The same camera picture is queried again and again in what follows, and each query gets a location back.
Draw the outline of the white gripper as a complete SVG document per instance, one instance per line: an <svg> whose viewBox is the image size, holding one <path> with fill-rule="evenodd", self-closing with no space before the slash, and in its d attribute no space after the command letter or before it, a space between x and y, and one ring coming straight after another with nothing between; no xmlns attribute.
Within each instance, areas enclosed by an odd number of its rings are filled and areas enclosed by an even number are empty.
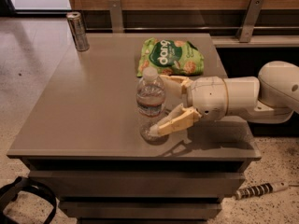
<svg viewBox="0 0 299 224"><path fill-rule="evenodd" d="M160 75L166 93L173 98L187 99L188 106L176 106L166 117L149 128L149 135L161 137L186 130L200 118L220 120L228 108L225 82L219 77L200 77L195 81L185 76Z"/></svg>

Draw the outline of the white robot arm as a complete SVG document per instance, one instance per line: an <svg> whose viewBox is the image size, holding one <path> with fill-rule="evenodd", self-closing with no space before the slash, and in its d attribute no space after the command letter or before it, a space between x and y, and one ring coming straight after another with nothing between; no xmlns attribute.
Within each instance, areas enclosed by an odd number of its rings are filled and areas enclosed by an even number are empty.
<svg viewBox="0 0 299 224"><path fill-rule="evenodd" d="M175 107L149 128L149 135L161 137L186 130L198 120L220 120L238 116L254 123L283 123L299 113L299 67L282 61L265 64L257 77L182 76L162 79L187 104Z"/></svg>

